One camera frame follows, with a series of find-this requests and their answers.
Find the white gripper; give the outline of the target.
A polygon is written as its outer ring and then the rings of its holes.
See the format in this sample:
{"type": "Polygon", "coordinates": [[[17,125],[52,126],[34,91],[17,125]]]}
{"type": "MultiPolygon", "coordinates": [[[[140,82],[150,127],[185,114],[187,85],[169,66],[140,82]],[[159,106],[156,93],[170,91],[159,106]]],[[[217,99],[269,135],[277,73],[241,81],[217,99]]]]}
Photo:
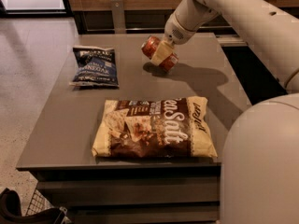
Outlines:
{"type": "Polygon", "coordinates": [[[195,31],[186,30],[179,24],[175,14],[172,14],[164,27],[164,40],[166,41],[163,40],[159,43],[150,61],[154,65],[160,65],[173,53],[174,47],[172,45],[183,45],[187,43],[194,34],[195,31]]]}

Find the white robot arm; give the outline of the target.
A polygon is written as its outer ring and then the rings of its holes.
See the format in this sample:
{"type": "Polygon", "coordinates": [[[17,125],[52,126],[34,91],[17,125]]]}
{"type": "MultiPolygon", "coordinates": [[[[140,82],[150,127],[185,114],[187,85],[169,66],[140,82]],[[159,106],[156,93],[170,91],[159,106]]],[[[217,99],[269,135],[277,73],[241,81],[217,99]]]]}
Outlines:
{"type": "Polygon", "coordinates": [[[233,68],[252,104],[223,147],[220,224],[299,224],[299,20],[264,0],[182,0],[164,37],[184,44],[217,15],[250,49],[233,68]]]}

